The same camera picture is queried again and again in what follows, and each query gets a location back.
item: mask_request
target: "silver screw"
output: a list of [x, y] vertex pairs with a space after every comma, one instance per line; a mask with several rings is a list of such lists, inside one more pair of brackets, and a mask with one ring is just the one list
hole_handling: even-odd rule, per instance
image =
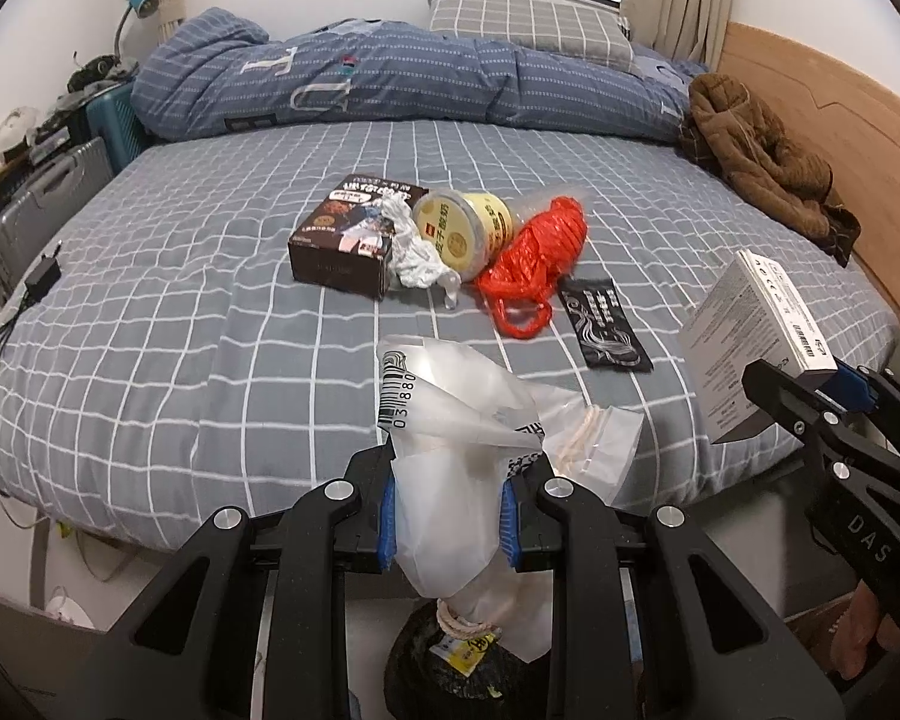
[[323, 488], [323, 494], [331, 501], [346, 501], [353, 494], [353, 485], [346, 479], [336, 479]]
[[228, 531], [231, 528], [236, 528], [243, 518], [238, 509], [220, 509], [213, 515], [213, 524], [220, 528], [221, 531]]
[[660, 520], [661, 525], [666, 525], [668, 528], [679, 528], [686, 522], [683, 512], [676, 506], [661, 506], [656, 510], [656, 518]]
[[543, 483], [543, 491], [553, 498], [567, 498], [573, 494], [573, 482], [562, 476], [554, 476]]

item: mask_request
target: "brown box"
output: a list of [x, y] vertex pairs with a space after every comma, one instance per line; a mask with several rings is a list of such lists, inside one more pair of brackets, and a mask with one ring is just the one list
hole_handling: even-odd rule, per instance
[[399, 196], [413, 207], [423, 194], [413, 184], [351, 173], [290, 236], [293, 278], [379, 300], [389, 289], [394, 235], [380, 200]]

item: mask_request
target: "white box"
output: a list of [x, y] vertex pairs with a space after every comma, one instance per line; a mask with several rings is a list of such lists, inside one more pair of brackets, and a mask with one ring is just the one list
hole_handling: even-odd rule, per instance
[[679, 334], [713, 443], [749, 439], [773, 420], [741, 377], [766, 360], [816, 389], [836, 370], [826, 339], [780, 264], [740, 250]]

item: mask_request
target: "gray suitcase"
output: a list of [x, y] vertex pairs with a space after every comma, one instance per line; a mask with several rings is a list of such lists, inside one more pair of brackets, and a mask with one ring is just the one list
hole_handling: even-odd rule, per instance
[[71, 148], [26, 180], [0, 214], [0, 304], [60, 228], [113, 178], [102, 138]]

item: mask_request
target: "suitcase handle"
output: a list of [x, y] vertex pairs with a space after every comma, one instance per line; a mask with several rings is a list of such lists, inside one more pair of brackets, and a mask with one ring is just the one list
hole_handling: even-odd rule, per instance
[[40, 175], [26, 189], [34, 193], [36, 204], [44, 208], [44, 196], [52, 191], [69, 193], [83, 180], [83, 168], [76, 157], [68, 156], [57, 162], [50, 170]]

